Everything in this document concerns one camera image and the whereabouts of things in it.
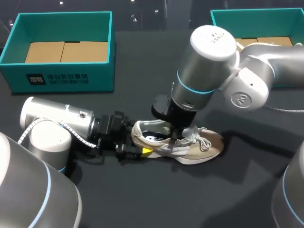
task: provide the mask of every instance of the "round cap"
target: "round cap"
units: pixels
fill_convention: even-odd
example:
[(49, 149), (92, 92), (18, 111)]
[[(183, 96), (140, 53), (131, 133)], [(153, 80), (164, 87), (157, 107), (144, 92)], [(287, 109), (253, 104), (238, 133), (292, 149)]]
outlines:
[(42, 121), (33, 127), (30, 143), (47, 152), (61, 152), (70, 148), (72, 137), (70, 132), (52, 121)]
[(195, 29), (190, 37), (190, 43), (197, 53), (214, 61), (226, 61), (237, 51), (233, 36), (213, 25), (204, 25)]
[(22, 110), (21, 110), (21, 115), (20, 115), (20, 126), (22, 127), (22, 129), (25, 130), (25, 120), (27, 118), (27, 114), (28, 114), (28, 111), (30, 110), (30, 105), (31, 105), (31, 102), (33, 100), (33, 96), (29, 97), (23, 107), (22, 107)]
[(4, 180), (10, 162), (10, 144), (6, 136), (0, 133), (0, 186)]

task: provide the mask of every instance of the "black surface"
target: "black surface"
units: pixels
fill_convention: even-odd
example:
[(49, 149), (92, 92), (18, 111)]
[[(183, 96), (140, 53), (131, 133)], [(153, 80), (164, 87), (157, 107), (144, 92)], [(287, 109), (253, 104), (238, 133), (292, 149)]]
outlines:
[[(113, 94), (38, 96), (96, 116), (119, 110), (131, 119), (153, 119), (154, 97), (170, 92), (189, 37), (190, 31), (116, 33)], [(19, 116), (29, 96), (11, 95), (0, 76), (0, 131), (13, 140), (22, 134)], [(304, 109), (303, 96), (302, 90), (273, 91), (267, 104)], [(83, 200), (81, 228), (274, 228), (272, 191), (304, 139), (304, 115), (233, 114), (216, 92), (195, 120), (225, 136), (221, 156), (192, 166), (166, 158), (120, 164), (110, 152), (95, 165), (75, 159), (68, 173)]]

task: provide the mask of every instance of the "brown cardboard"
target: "brown cardboard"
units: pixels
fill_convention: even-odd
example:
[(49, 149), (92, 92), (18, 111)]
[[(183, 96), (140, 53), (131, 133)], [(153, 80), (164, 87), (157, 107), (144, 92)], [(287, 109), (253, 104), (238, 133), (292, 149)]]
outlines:
[(64, 44), (64, 42), (33, 42), (30, 44), (25, 62), (60, 62)]
[(244, 47), (248, 46), (249, 44), (257, 43), (257, 39), (236, 39), (236, 41)]
[(257, 38), (260, 43), (275, 44), (281, 46), (293, 46), (289, 37), (261, 37)]
[(65, 43), (61, 62), (105, 62), (108, 42)]

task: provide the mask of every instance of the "white robotic arm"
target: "white robotic arm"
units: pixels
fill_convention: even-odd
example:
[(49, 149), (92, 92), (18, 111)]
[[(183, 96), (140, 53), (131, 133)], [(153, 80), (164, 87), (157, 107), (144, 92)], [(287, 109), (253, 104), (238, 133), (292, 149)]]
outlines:
[(156, 97), (152, 114), (175, 129), (187, 127), (216, 89), (230, 108), (254, 111), (264, 106), (274, 85), (304, 86), (303, 66), (304, 46), (255, 43), (239, 53), (228, 31), (201, 26), (190, 37), (171, 97)]

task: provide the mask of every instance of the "white sneaker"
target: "white sneaker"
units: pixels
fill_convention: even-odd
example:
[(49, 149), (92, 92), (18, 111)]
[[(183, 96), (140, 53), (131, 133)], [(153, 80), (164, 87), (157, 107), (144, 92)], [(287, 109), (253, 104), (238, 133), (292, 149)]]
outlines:
[(148, 158), (172, 157), (186, 165), (206, 162), (224, 149), (223, 137), (204, 127), (184, 129), (184, 138), (175, 143), (165, 138), (169, 128), (170, 123), (163, 120), (137, 121), (132, 128), (132, 140), (136, 146), (152, 150)]

